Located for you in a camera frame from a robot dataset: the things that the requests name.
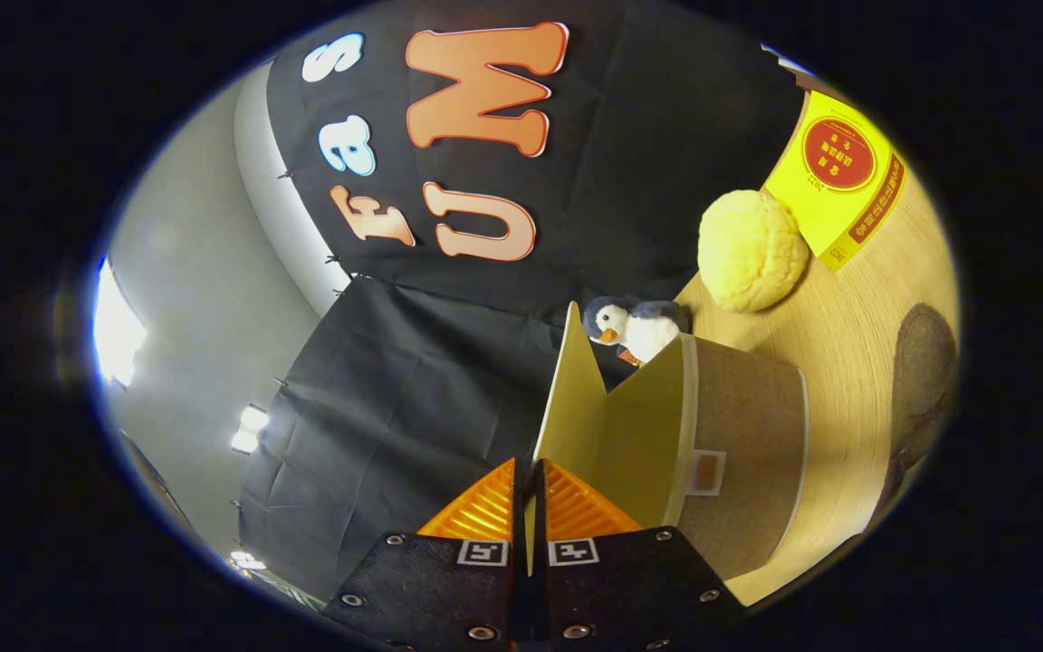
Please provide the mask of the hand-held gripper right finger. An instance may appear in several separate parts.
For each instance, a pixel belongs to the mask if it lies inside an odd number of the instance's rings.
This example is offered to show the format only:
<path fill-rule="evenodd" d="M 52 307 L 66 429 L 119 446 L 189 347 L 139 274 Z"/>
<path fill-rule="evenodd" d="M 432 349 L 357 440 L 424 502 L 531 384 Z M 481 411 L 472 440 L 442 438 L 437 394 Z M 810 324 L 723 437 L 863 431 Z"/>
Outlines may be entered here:
<path fill-rule="evenodd" d="M 532 635 L 545 651 L 711 651 L 748 608 L 675 527 L 635 523 L 569 470 L 535 470 Z"/>

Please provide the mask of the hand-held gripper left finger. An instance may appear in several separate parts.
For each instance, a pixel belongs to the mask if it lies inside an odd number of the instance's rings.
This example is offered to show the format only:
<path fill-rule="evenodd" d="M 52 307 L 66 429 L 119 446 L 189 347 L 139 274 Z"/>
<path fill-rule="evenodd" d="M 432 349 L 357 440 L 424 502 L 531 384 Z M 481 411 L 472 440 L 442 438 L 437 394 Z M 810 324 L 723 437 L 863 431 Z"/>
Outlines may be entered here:
<path fill-rule="evenodd" d="M 514 651 L 527 636 L 516 459 L 421 528 L 381 533 L 323 614 L 380 651 Z"/>

